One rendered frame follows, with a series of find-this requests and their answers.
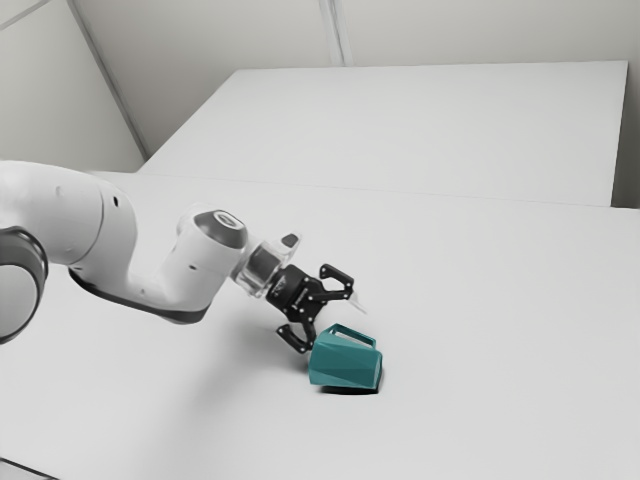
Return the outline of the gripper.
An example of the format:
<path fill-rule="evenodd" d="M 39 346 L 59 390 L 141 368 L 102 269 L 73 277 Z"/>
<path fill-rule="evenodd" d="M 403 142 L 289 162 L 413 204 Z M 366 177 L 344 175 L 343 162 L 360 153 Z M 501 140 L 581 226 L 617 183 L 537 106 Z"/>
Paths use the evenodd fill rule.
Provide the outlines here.
<path fill-rule="evenodd" d="M 334 279 L 342 285 L 341 290 L 326 290 L 320 280 L 306 274 L 295 265 L 288 265 L 274 277 L 267 291 L 266 300 L 283 312 L 289 322 L 301 323 L 304 335 L 297 335 L 290 324 L 280 326 L 276 333 L 297 353 L 313 349 L 316 340 L 315 317 L 330 301 L 348 301 L 356 310 L 367 314 L 354 290 L 355 280 L 330 264 L 319 270 L 320 280 Z"/>

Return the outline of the teal faceted mug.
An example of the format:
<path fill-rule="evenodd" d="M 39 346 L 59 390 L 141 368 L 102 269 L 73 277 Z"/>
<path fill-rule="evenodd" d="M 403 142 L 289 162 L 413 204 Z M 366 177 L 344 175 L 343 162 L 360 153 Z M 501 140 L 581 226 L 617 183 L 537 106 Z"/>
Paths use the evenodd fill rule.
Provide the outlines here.
<path fill-rule="evenodd" d="M 317 337 L 308 362 L 312 385 L 377 390 L 383 355 L 373 337 L 335 323 Z"/>

